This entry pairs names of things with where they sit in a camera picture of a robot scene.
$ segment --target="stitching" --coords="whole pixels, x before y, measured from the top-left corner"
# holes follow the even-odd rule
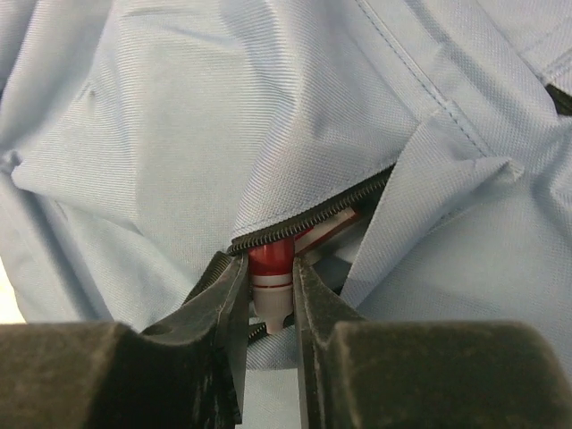
[[[572,68],[572,64],[569,62],[570,59],[572,59],[572,48],[557,58],[553,64],[548,66],[544,74],[550,80],[558,78]]]
[[[549,30],[548,32],[544,33],[539,39],[537,39],[535,42],[533,42],[531,45],[525,46],[521,51],[520,54],[524,55],[527,54],[528,52],[530,52],[531,50],[533,50],[535,47],[541,45],[543,42],[546,41],[547,38],[553,36],[554,34],[556,34],[557,31],[559,31],[562,27],[564,27],[565,25],[569,24],[570,21],[572,21],[572,15],[571,16],[567,16],[563,22],[561,22],[560,24],[558,24],[556,27],[554,27],[553,29]]]
[[[407,67],[407,69],[409,70],[409,72],[411,73],[411,75],[415,78],[415,80],[419,83],[419,85],[421,85],[421,87],[427,92],[427,94],[429,94],[429,96],[435,100],[435,102],[450,116],[450,118],[455,122],[455,124],[458,126],[458,128],[463,132],[463,134],[465,134],[465,137],[467,137],[468,141],[470,141],[473,146],[475,146],[476,150],[479,151],[479,153],[482,156],[487,156],[483,150],[479,147],[479,145],[476,144],[476,142],[473,141],[473,139],[471,139],[471,136],[468,134],[468,132],[465,131],[465,129],[463,128],[463,126],[459,123],[458,119],[455,117],[455,115],[447,108],[446,105],[443,104],[443,102],[441,102],[439,100],[439,98],[437,98],[432,91],[423,83],[423,81],[421,79],[419,79],[419,77],[417,76],[417,74],[413,71],[413,69],[411,69],[411,67],[409,67],[409,64],[407,63],[407,61],[400,55],[400,53],[398,52],[398,50],[395,48],[395,46],[393,46],[391,44],[391,42],[389,41],[389,39],[387,37],[385,37],[385,35],[383,34],[382,30],[379,28],[379,26],[377,25],[377,23],[375,22],[375,20],[371,17],[371,15],[366,11],[365,7],[362,5],[361,0],[354,0],[356,2],[357,7],[359,7],[359,9],[361,10],[361,12],[366,16],[366,18],[371,22],[371,24],[374,26],[375,30],[377,31],[377,33],[382,37],[383,40],[385,40],[385,43],[387,43],[387,45],[390,47],[390,49],[393,51],[393,53],[400,59],[400,61],[403,63],[403,65],[405,65]]]
[[[442,102],[439,100],[438,97],[435,96],[435,94],[432,93],[432,91],[423,83],[423,81],[417,76],[417,74],[413,71],[413,69],[411,69],[411,67],[409,66],[408,62],[402,57],[402,55],[400,55],[399,51],[395,48],[395,46],[393,46],[393,44],[389,41],[389,39],[387,37],[385,37],[385,35],[383,34],[382,30],[379,28],[379,26],[377,25],[377,23],[375,22],[374,18],[371,17],[371,15],[367,12],[367,10],[365,9],[365,7],[362,5],[361,0],[354,0],[357,7],[361,10],[361,12],[365,15],[365,17],[367,18],[367,20],[374,26],[375,30],[377,31],[377,33],[382,37],[382,39],[385,41],[385,43],[387,43],[387,45],[390,47],[391,51],[393,51],[393,53],[400,59],[400,61],[403,63],[403,65],[405,65],[405,67],[409,70],[409,72],[411,73],[411,75],[415,78],[415,80],[419,83],[419,85],[421,85],[421,88],[423,88],[425,90],[425,92],[437,103],[437,105],[444,111],[446,112],[449,117],[451,118],[451,120],[453,122],[455,122],[455,124],[457,125],[457,127],[461,130],[461,132],[465,135],[465,137],[467,138],[467,140],[473,145],[473,147],[481,154],[481,156],[483,157],[488,157],[487,154],[485,154],[485,152],[480,148],[480,146],[478,144],[476,144],[476,142],[471,138],[471,136],[469,135],[469,133],[465,130],[465,128],[460,124],[458,118],[453,114],[453,112],[451,112],[449,110],[449,108]],[[394,158],[394,161],[392,164],[394,164],[397,161],[397,157]],[[380,172],[380,169],[378,167],[375,167],[373,169],[368,169],[362,172],[357,173],[356,175],[352,176],[351,179],[344,181],[342,184],[340,184],[337,187],[332,187],[329,188],[327,190],[327,192],[323,192],[319,197],[317,198],[312,198],[309,200],[305,200],[302,201],[300,204],[294,206],[294,207],[289,207],[286,210],[282,210],[281,212],[272,214],[271,216],[266,217],[264,220],[256,222],[256,223],[249,223],[248,225],[245,225],[241,228],[239,228],[238,230],[234,230],[232,236],[233,237],[239,237],[240,235],[244,234],[245,230],[249,230],[251,228],[258,228],[260,225],[269,223],[269,222],[275,222],[275,218],[279,217],[279,216],[283,216],[286,215],[287,213],[292,213],[292,212],[298,212],[298,210],[300,208],[303,208],[304,206],[306,206],[307,204],[316,204],[316,201],[322,202],[323,198],[324,198],[324,194],[326,193],[330,193],[332,192],[334,189],[337,189],[339,187],[343,187],[344,189],[347,188],[349,183],[352,183],[356,178],[359,177],[363,177],[364,175],[366,175],[367,177],[369,177],[370,175],[373,175],[377,172]]]

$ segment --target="zipper opening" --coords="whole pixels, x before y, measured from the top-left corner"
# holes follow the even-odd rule
[[[371,206],[371,201],[369,201],[371,199],[370,197],[376,194],[381,196],[392,170],[393,166],[377,173],[369,179],[361,181],[357,185],[344,190],[342,193],[327,199],[304,213],[297,214],[275,225],[234,239],[227,253],[231,256],[235,256],[249,248],[257,248],[300,234],[351,206],[357,206],[358,209],[367,210],[367,208],[369,208],[368,206]]]
[[[214,254],[213,259],[211,259],[211,262],[206,267],[206,270],[203,272],[203,275],[199,279],[197,285],[185,298],[183,305],[216,282],[226,267],[231,263],[232,257],[241,252],[300,234],[301,232],[326,221],[349,207],[356,208],[357,211],[363,215],[372,214],[379,203],[380,197],[387,185],[392,171],[393,165],[369,179],[361,181],[357,185],[346,189],[335,197],[329,198],[323,203],[310,208],[304,213],[297,214],[296,216],[275,225],[234,239],[226,253],[216,252]],[[340,295],[341,289],[334,290],[334,292]],[[251,300],[252,287],[250,287],[249,301]],[[293,314],[288,315],[284,319],[283,328],[285,329],[294,325],[294,320],[295,318]],[[248,345],[250,346],[267,336],[266,323],[261,322],[252,324],[248,331]]]

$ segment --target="black zipper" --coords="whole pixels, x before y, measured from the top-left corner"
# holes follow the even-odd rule
[[[367,210],[373,202],[376,204],[379,201],[392,170],[393,167],[383,170],[302,214],[234,239],[227,253],[231,256],[238,255],[249,248],[300,234],[351,206]]]
[[[264,246],[264,244],[270,244],[287,237],[292,237],[322,223],[348,207],[356,208],[363,215],[371,214],[377,207],[379,198],[387,185],[392,170],[393,166],[377,173],[369,179],[361,181],[359,184],[302,214],[293,216],[290,219],[264,228],[263,230],[254,231],[234,239],[227,253],[216,252],[214,254],[213,259],[211,259],[211,262],[206,267],[197,285],[186,297],[183,304],[186,304],[216,282],[226,267],[231,263],[232,257],[249,248]],[[289,315],[284,319],[284,328],[292,326],[293,324],[294,315]],[[266,324],[264,322],[250,325],[248,345],[262,340],[267,335]]]

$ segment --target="fabric seam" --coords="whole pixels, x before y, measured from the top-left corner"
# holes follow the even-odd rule
[[[385,43],[387,43],[387,45],[390,47],[390,49],[393,51],[393,53],[399,58],[399,60],[403,63],[403,65],[405,65],[405,67],[408,69],[409,73],[411,73],[411,75],[415,78],[415,80],[419,83],[419,85],[421,85],[421,87],[425,90],[425,92],[427,92],[427,94],[429,94],[429,96],[435,100],[435,102],[437,103],[437,105],[443,109],[449,116],[450,118],[455,122],[455,124],[458,126],[458,128],[462,131],[462,133],[465,135],[465,137],[467,137],[468,141],[476,148],[476,150],[479,151],[479,153],[484,156],[487,157],[488,155],[485,154],[483,152],[483,150],[479,147],[479,145],[476,144],[476,142],[471,138],[471,136],[469,135],[469,133],[463,128],[463,126],[459,123],[458,119],[455,117],[455,115],[453,114],[453,112],[451,112],[447,106],[438,98],[436,97],[432,91],[423,83],[423,81],[417,76],[417,74],[413,71],[413,69],[411,69],[411,67],[409,66],[409,64],[407,63],[407,61],[405,61],[405,59],[400,55],[398,49],[390,42],[390,40],[383,34],[382,30],[379,28],[379,25],[377,25],[377,23],[375,22],[375,19],[371,16],[371,14],[366,10],[366,8],[364,7],[364,2],[362,0],[354,0],[356,2],[357,7],[359,7],[359,9],[361,10],[361,12],[367,17],[367,19],[371,22],[371,24],[374,26],[375,30],[377,31],[377,34],[379,34],[382,39],[385,41]],[[435,91],[439,92],[441,94],[441,91],[439,91],[439,89],[437,87],[433,87],[435,89]]]
[[[562,74],[572,69],[572,62],[570,60],[572,60],[572,48],[562,54],[559,58],[556,59],[556,61],[554,61],[554,63],[545,69],[543,73],[546,76],[545,79],[552,82]]]
[[[572,15],[567,16],[564,21],[562,21],[560,24],[557,24],[556,26],[554,26],[551,30],[549,30],[548,32],[544,33],[540,38],[538,38],[535,42],[533,42],[532,44],[525,46],[522,50],[518,51],[521,55],[525,55],[527,53],[529,53],[530,51],[532,51],[533,49],[535,49],[536,47],[540,46],[542,43],[544,43],[548,38],[550,38],[551,36],[554,36],[556,33],[558,33],[560,31],[561,28],[563,28],[566,24],[569,24],[572,21]]]

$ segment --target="red and white object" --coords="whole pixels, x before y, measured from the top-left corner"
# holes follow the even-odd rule
[[[308,263],[313,264],[321,257],[316,248],[358,218],[355,210],[347,208],[295,237],[248,251],[254,310],[266,323],[266,331],[269,334],[280,332],[284,319],[294,311],[294,256],[304,255]]]
[[[271,335],[282,330],[284,318],[294,311],[293,265],[293,237],[248,251],[254,309]]]
[[[294,237],[296,256],[305,256],[307,262],[313,265],[323,256],[316,249],[340,232],[345,231],[360,217],[356,210],[348,207],[322,223],[301,232]]]

